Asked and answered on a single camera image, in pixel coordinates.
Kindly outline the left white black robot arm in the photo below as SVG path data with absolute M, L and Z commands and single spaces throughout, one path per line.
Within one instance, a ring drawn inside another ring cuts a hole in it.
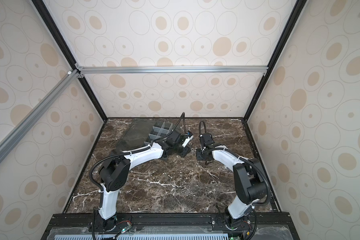
M 119 224 L 118 195 L 131 169 L 151 160 L 167 158 L 172 154 L 185 157 L 191 151 L 188 143 L 193 137 L 190 131 L 181 134 L 173 129 L 167 135 L 152 140 L 145 147 L 122 151 L 94 164 L 89 172 L 89 178 L 99 188 L 101 196 L 100 206 L 94 210 L 92 230 L 112 232 Z

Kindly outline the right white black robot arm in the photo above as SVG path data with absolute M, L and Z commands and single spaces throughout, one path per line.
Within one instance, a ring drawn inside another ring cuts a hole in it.
M 224 214 L 229 229 L 238 228 L 240 221 L 255 207 L 269 204 L 272 196 L 271 186 L 258 159 L 244 158 L 223 145 L 197 149 L 196 157 L 198 161 L 206 163 L 218 161 L 233 172 L 236 197 Z

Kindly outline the clear compartment organizer box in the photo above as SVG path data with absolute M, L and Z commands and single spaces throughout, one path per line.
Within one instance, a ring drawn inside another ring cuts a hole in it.
M 118 140 L 112 153 L 145 147 L 152 140 L 165 136 L 175 123 L 168 119 L 135 119 Z

